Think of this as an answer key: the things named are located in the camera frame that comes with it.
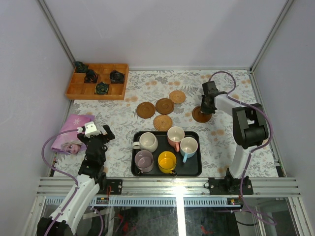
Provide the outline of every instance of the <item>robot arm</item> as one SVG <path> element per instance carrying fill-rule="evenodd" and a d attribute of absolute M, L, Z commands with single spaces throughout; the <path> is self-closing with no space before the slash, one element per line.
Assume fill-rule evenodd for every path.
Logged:
<path fill-rule="evenodd" d="M 204 95 L 202 95 L 201 112 L 214 114 L 215 110 L 222 110 L 233 117 L 233 137 L 237 147 L 232 164 L 227 169 L 225 177 L 229 189 L 231 183 L 239 184 L 249 152 L 262 145 L 263 141 L 268 138 L 267 123 L 264 117 L 255 109 L 232 101 L 227 97 L 226 92 L 219 92 L 215 82 L 206 82 L 202 87 Z M 252 106 L 262 110 L 259 103 L 252 104 Z"/>
<path fill-rule="evenodd" d="M 50 215 L 49 218 L 41 218 L 37 225 L 37 236 L 45 235 L 48 227 L 55 221 L 48 232 L 48 236 L 73 236 L 86 208 L 92 198 L 99 190 L 107 189 L 106 173 L 104 163 L 106 161 L 105 144 L 115 135 L 108 125 L 103 128 L 107 134 L 97 130 L 93 122 L 86 123 L 84 127 L 78 128 L 78 138 L 86 146 L 85 158 L 78 172 L 78 186 L 73 185 L 62 204 Z"/>

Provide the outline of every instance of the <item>floral tablecloth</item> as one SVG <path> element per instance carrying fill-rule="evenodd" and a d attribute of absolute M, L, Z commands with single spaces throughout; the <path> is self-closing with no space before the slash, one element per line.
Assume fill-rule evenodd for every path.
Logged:
<path fill-rule="evenodd" d="M 108 177 L 132 177 L 131 143 L 138 131 L 155 130 L 153 119 L 142 119 L 136 113 L 137 106 L 145 101 L 155 104 L 161 98 L 168 98 L 170 92 L 181 90 L 186 101 L 175 104 L 169 114 L 173 126 L 186 131 L 195 131 L 200 138 L 202 174 L 200 177 L 221 177 L 232 163 L 236 144 L 232 133 L 232 117 L 217 111 L 207 123 L 196 122 L 191 112 L 201 104 L 202 83 L 209 80 L 215 71 L 130 71 L 124 101 L 75 100 L 71 114 L 95 115 L 96 125 L 108 124 L 116 139 L 108 143 L 105 172 Z M 251 81 L 245 70 L 229 71 L 237 82 L 233 97 L 247 103 L 255 103 Z M 229 91 L 233 82 L 228 75 L 218 74 L 213 80 L 221 91 Z M 78 155 L 59 155 L 56 168 L 77 175 L 84 151 Z M 277 177 L 274 158 L 269 147 L 257 151 L 249 167 L 251 177 Z"/>

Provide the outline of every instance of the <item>glass panel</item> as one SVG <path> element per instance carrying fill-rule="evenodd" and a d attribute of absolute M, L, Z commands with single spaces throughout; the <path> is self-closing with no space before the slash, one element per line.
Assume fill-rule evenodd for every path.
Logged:
<path fill-rule="evenodd" d="M 224 207 L 184 206 L 177 197 L 177 206 L 115 206 L 98 207 L 105 222 L 103 236 L 295 236 L 286 199 L 247 199 L 253 210 L 262 212 L 262 218 L 277 222 L 276 226 L 259 222 L 249 212 L 222 212 Z M 44 217 L 57 208 L 46 206 Z M 100 218 L 87 209 L 78 228 L 78 236 L 98 236 Z"/>
<path fill-rule="evenodd" d="M 57 209 L 58 206 L 48 205 L 44 217 Z M 176 207 L 96 207 L 101 210 L 105 227 L 102 236 L 166 236 L 178 235 Z M 98 236 L 100 217 L 89 214 L 87 209 L 78 228 L 78 236 Z"/>
<path fill-rule="evenodd" d="M 253 210 L 274 218 L 276 226 L 259 222 L 250 212 L 221 212 L 224 207 L 185 207 L 187 236 L 295 236 L 286 199 L 249 199 Z M 267 216 L 264 220 L 272 222 Z"/>

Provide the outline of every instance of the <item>mug handle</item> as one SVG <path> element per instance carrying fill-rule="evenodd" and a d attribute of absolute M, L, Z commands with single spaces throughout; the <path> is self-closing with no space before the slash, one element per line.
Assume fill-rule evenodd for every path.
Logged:
<path fill-rule="evenodd" d="M 138 170 L 138 172 L 137 172 L 137 176 L 138 176 L 138 177 L 142 176 L 142 172 L 141 172 L 141 170 L 140 170 L 138 167 L 136 167 L 136 168 L 137 168 L 137 170 Z"/>
<path fill-rule="evenodd" d="M 179 152 L 179 143 L 176 143 L 175 145 L 175 151 Z"/>
<path fill-rule="evenodd" d="M 183 162 L 184 162 L 184 163 L 186 163 L 186 161 L 187 161 L 187 157 L 188 157 L 188 154 L 187 154 L 187 153 L 185 153 L 185 156 L 184 156 L 184 158 L 183 158 Z"/>
<path fill-rule="evenodd" d="M 134 142 L 132 144 L 132 149 L 140 149 L 140 142 Z"/>
<path fill-rule="evenodd" d="M 175 170 L 171 170 L 171 176 L 177 176 L 177 172 Z"/>

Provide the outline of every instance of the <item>pink mug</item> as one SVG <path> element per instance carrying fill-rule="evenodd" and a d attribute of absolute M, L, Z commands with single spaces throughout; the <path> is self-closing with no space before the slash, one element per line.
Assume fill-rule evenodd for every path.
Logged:
<path fill-rule="evenodd" d="M 185 132 L 182 128 L 174 126 L 167 132 L 168 143 L 175 148 L 177 152 L 180 151 L 181 140 L 185 137 Z"/>

